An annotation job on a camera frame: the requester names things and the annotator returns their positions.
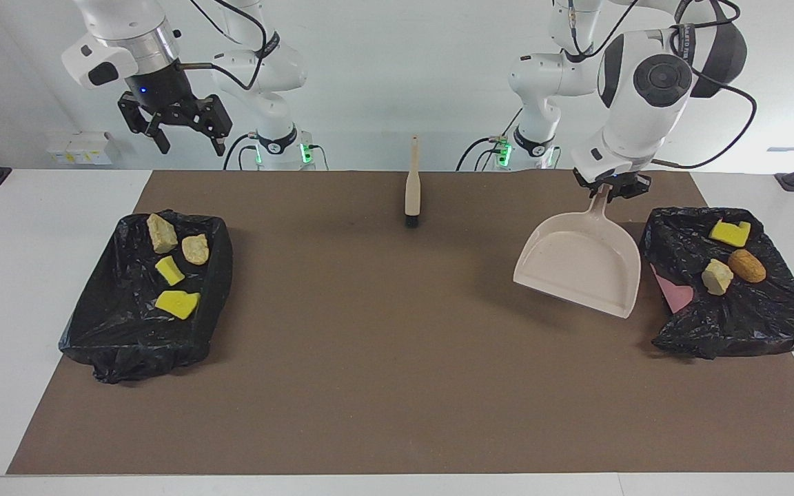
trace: dustpan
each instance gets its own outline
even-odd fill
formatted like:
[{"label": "dustpan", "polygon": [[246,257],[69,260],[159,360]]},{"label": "dustpan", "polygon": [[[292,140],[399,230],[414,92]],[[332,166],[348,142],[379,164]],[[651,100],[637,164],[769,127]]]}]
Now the dustpan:
[{"label": "dustpan", "polygon": [[636,305],[642,261],[636,241],[605,217],[611,186],[584,213],[550,217],[526,242],[513,271],[520,285],[627,318]]}]

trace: pink object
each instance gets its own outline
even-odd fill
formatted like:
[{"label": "pink object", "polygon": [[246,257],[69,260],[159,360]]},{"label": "pink object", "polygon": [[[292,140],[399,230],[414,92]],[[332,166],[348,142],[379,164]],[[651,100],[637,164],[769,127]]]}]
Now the pink object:
[{"label": "pink object", "polygon": [[664,293],[664,298],[666,298],[667,304],[670,305],[672,313],[677,313],[677,311],[687,307],[691,300],[694,299],[694,288],[691,286],[677,286],[658,276],[655,266],[651,266],[651,270],[655,273],[655,278],[658,279],[658,285],[661,287],[661,292]]}]

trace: white table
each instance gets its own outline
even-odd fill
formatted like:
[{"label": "white table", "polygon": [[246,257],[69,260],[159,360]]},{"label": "white table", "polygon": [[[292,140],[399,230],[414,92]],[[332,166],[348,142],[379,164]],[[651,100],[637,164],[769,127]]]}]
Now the white table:
[{"label": "white table", "polygon": [[[0,494],[794,494],[794,474],[3,477],[60,358],[58,329],[149,176],[15,170],[0,187]],[[794,273],[794,194],[771,176],[694,178],[711,206],[752,211]]]}]

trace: brown mat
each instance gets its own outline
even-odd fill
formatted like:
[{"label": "brown mat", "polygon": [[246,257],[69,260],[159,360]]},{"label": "brown mat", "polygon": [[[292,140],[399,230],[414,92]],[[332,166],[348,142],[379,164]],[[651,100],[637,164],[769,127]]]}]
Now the brown mat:
[{"label": "brown mat", "polygon": [[[569,172],[155,172],[136,211],[224,217],[234,285],[202,364],[105,386],[61,361],[10,474],[794,471],[794,357],[665,357],[629,320],[511,280]],[[702,206],[690,176],[615,201]]]}]

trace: black plastic bag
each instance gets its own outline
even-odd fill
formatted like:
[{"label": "black plastic bag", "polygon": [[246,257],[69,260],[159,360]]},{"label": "black plastic bag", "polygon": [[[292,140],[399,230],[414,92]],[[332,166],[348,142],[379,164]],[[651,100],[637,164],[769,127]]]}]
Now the black plastic bag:
[{"label": "black plastic bag", "polygon": [[[718,220],[747,222],[746,250],[762,261],[768,278],[758,285],[735,276],[724,296],[706,291],[700,274],[712,258],[728,262],[736,248],[709,239]],[[794,277],[762,223],[737,208],[658,208],[640,242],[659,276],[691,286],[693,301],[675,313],[653,345],[698,358],[753,357],[794,351]]]},{"label": "black plastic bag", "polygon": [[[148,214],[124,217],[116,226],[72,318],[60,339],[60,351],[80,364],[94,365],[98,381],[116,384],[163,375],[200,362],[210,351],[218,315],[229,296],[232,246],[229,230],[218,217],[183,216],[161,211],[177,238],[207,235],[210,258],[198,267],[188,263],[180,246],[169,254],[152,251]],[[155,264],[172,255],[185,279],[171,288]],[[179,320],[154,307],[168,289],[201,293],[198,308]]]}]

